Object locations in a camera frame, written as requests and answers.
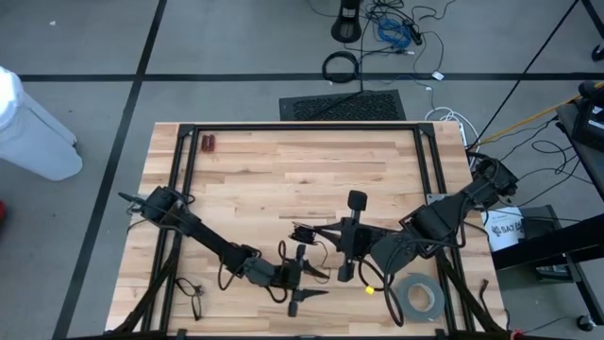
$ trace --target black stand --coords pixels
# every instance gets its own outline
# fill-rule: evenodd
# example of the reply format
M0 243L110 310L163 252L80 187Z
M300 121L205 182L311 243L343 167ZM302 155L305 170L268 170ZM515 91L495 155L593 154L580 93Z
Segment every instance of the black stand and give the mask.
M548 209L551 216L547 217L554 218L555 230L495 251L493 253L495 269L500 270L521 264L535 266L567 264L572 281L577 285L589 311L588 315L577 319L577 326L583 331L591 331L595 325L604 325L604 312L579 264L604 257L602 248L604 214L562 229L555 220L556 215L551 207L548 206Z
M338 19L331 27L331 37L340 43L353 43L361 37L362 29L359 22L361 0L341 0Z

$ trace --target duct tape roll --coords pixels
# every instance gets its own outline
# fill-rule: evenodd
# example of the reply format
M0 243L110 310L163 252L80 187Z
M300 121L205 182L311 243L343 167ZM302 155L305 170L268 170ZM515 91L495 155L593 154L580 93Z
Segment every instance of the duct tape roll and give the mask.
M409 291L413 287L423 289L428 295L428 306L424 310L417 310L411 305ZM409 276L396 284L396 296L400 302L403 314L411 321L432 322L443 315L445 309L445 294L438 282L424 274L410 273Z

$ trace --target butcher block tabletop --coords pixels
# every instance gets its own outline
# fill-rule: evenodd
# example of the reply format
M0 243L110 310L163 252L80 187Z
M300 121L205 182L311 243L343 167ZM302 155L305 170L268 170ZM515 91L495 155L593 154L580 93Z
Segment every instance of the butcher block tabletop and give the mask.
M155 125L149 145L140 195L157 186L168 185L176 135L180 123ZM459 191L471 181L461 135L456 123L434 123L436 141L449 193ZM322 225L349 216L346 202L350 190L368 195L361 222L400 230L398 221L425 204L426 198L418 168L412 132L405 130L221 130L201 132L215 137L213 152L197 147L191 184L195 201L193 213L229 242L258 248L262 257L280 264L277 244L284 240L288 257L295 254L296 242L289 239L293 222ZM185 140L181 157L178 190L182 188L191 138ZM423 142L431 187L436 179L428 140ZM134 216L132 222L140 220ZM470 213L467 221L482 226L479 215ZM111 303L107 330L124 321L145 292L158 240L159 229L142 222L131 229ZM466 228L467 245L461 249L465 279L472 293L484 279L489 281L484 294L489 312L504 326L506 314L497 284L495 269L484 233ZM172 244L173 235L167 245ZM201 284L203 317L195 321L191 298L175 289L169 333L186 329L189 335L434 335L447 329L445 316L432 322L405 320L402 328L391 319L384 296L369 295L359 280L337 281L337 268L343 254L323 240L321 246L307 246L310 263L328 273L322 284L303 275L301 287L329 291L299 304L297 317L287 316L288 303L276 304L266 290L247 279L235 279L226 291L217 285L218 257L192 238L184 238L177 278ZM423 273L438 281L434 259L417 258L396 275L396 281L410 273ZM379 287L379 279L365 267L363 274ZM223 272L223 281L230 276ZM459 296L450 285L452 306L458 329L463 329ZM428 304L422 290L410 291L417 308ZM156 298L151 329L159 325L163 291Z

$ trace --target white trash can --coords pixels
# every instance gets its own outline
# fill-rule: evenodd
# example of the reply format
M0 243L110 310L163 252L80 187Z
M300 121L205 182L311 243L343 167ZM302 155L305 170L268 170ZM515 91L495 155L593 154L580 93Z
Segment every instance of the white trash can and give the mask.
M50 180L82 169L76 136L33 100L17 75L0 67L0 158Z

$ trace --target black rubber mat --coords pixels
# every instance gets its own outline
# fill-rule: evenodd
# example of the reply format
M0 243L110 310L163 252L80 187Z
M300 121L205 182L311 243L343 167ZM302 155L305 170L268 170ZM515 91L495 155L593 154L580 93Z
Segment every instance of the black rubber mat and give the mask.
M281 121L407 120L398 90L281 98L279 112Z

